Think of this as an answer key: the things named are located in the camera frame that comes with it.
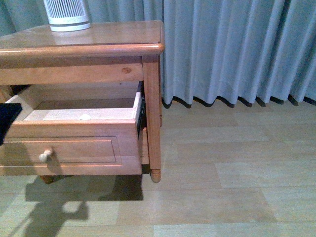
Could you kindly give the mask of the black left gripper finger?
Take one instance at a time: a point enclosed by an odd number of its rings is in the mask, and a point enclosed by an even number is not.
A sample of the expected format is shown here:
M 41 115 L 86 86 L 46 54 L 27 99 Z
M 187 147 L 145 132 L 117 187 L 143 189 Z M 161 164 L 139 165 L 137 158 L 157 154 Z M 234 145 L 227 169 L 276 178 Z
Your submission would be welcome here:
M 0 145 L 4 143 L 4 138 L 12 123 L 22 111 L 21 103 L 1 103 L 0 104 Z

